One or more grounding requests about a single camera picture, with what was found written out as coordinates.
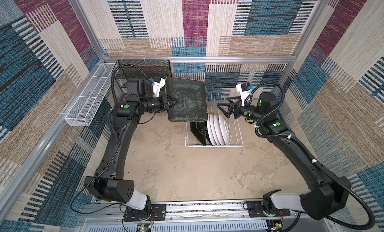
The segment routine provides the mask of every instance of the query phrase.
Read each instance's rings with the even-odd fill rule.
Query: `white wire basket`
[[[65,121],[71,126],[89,126],[101,101],[111,85],[111,72],[115,64],[103,63],[94,73],[80,96],[76,99]]]
[[[243,138],[240,132],[240,126],[237,119],[233,118],[233,114],[227,119],[224,114],[218,109],[217,103],[224,103],[227,101],[227,94],[225,93],[207,93],[207,109],[208,114],[216,114],[223,116],[226,119],[229,128],[229,145],[215,145],[212,146],[206,141],[207,145],[200,143],[200,141],[189,130],[189,123],[185,128],[185,146],[187,147],[243,147]]]

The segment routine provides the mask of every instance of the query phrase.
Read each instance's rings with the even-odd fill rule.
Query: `stack of plates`
[[[211,144],[229,145],[229,129],[226,119],[221,115],[208,114],[207,128]]]

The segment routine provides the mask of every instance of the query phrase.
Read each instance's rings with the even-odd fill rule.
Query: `black mounting plate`
[[[246,205],[248,210],[249,217],[251,218],[258,218],[258,217],[268,217],[263,213],[263,208],[261,205],[262,201],[246,201]],[[281,209],[280,210],[283,216],[290,216],[291,212],[289,212],[289,209]]]
[[[151,210],[155,211],[155,213],[156,213],[155,221],[160,221],[160,220],[166,219],[166,212],[167,212],[166,208],[167,208],[166,204],[152,204],[151,205]],[[132,213],[132,212],[133,212],[133,210],[131,208],[126,207],[122,220],[124,222],[140,221],[138,218],[138,215],[135,213]],[[151,216],[148,219],[146,219],[146,221],[151,221],[153,216],[155,215],[155,213],[151,212]]]

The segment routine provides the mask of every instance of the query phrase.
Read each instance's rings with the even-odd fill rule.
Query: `work surface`
[[[141,122],[152,114],[144,114]],[[275,189],[307,189],[285,155],[239,119],[244,147],[185,147],[185,123],[166,112],[138,125],[128,150],[124,179],[152,201],[261,198]]]

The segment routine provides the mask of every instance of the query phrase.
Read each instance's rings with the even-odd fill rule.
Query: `rectangular plate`
[[[179,103],[167,110],[170,122],[203,122],[208,120],[205,83],[192,79],[166,78],[167,95]]]
[[[262,201],[247,201],[247,208],[254,208],[255,210],[248,210],[249,217],[251,218],[257,218],[257,217],[267,217],[263,213],[263,208],[261,205]],[[281,209],[280,210],[283,216],[290,216],[291,212],[289,212],[289,209]]]
[[[167,212],[167,205],[166,204],[153,204],[151,206],[151,209],[156,212],[156,217],[155,221],[160,221],[160,220],[165,220],[166,219],[166,212]],[[140,221],[135,214],[127,214],[127,210],[130,210],[130,208],[126,208],[126,213],[123,216],[123,221],[124,222],[135,222],[135,221]],[[145,220],[145,221],[150,221],[155,213],[151,213],[151,216]]]

